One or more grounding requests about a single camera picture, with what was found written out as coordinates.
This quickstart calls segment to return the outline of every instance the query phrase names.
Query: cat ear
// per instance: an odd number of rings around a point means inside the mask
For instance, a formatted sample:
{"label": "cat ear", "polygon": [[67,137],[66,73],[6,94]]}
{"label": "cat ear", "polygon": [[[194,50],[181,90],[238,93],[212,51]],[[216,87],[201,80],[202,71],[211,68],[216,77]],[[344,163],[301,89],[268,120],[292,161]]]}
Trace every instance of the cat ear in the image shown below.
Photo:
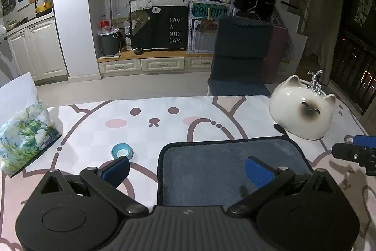
{"label": "cat ear", "polygon": [[363,191],[363,199],[366,200],[366,207],[368,212],[371,215],[371,220],[375,218],[376,220],[376,195],[374,194],[373,190],[367,188]]}
{"label": "cat ear", "polygon": [[329,94],[326,95],[324,98],[329,104],[334,105],[335,104],[335,95],[334,94]]}
{"label": "cat ear", "polygon": [[302,86],[300,79],[297,75],[292,75],[291,77],[289,77],[283,85],[284,86],[297,86],[297,87]]}

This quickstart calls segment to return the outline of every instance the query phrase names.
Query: tiled floor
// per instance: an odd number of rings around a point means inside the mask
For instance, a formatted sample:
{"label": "tiled floor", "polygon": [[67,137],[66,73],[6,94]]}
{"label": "tiled floor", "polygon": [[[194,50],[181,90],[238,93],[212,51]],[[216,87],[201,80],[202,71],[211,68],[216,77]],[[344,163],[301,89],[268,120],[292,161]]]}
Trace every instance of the tiled floor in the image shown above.
{"label": "tiled floor", "polygon": [[[84,102],[155,97],[206,96],[209,72],[131,75],[102,80],[38,86],[38,97],[48,107]],[[272,92],[277,84],[267,84]]]}

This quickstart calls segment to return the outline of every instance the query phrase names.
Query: gray mat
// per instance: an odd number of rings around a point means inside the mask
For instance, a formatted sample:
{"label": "gray mat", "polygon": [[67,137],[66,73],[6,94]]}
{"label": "gray mat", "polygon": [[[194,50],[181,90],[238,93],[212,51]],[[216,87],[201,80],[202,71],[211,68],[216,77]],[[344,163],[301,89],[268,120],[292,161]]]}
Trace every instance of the gray mat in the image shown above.
{"label": "gray mat", "polygon": [[158,204],[231,206],[257,190],[246,176],[250,156],[275,169],[288,166],[297,175],[313,172],[299,146],[285,136],[169,144],[159,155]]}

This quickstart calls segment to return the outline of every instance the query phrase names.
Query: gray trash can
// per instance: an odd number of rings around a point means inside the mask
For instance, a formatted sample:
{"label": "gray trash can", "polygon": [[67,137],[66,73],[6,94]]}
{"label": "gray trash can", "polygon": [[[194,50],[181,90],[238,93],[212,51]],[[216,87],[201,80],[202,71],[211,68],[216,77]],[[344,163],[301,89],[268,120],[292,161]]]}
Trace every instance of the gray trash can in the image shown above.
{"label": "gray trash can", "polygon": [[99,35],[99,46],[104,56],[111,56],[120,51],[119,31],[112,33],[103,33]]}

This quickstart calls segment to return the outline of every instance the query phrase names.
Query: cabinet drawer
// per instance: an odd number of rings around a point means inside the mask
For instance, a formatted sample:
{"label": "cabinet drawer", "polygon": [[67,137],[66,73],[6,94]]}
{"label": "cabinet drawer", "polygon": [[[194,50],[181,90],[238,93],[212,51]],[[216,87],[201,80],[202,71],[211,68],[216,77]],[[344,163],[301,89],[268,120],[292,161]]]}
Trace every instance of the cabinet drawer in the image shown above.
{"label": "cabinet drawer", "polygon": [[186,68],[210,68],[212,64],[212,58],[185,58]]}
{"label": "cabinet drawer", "polygon": [[140,59],[104,62],[99,64],[99,70],[102,74],[106,72],[140,71],[141,62]]}
{"label": "cabinet drawer", "polygon": [[142,71],[183,70],[184,58],[153,58],[141,59]]}

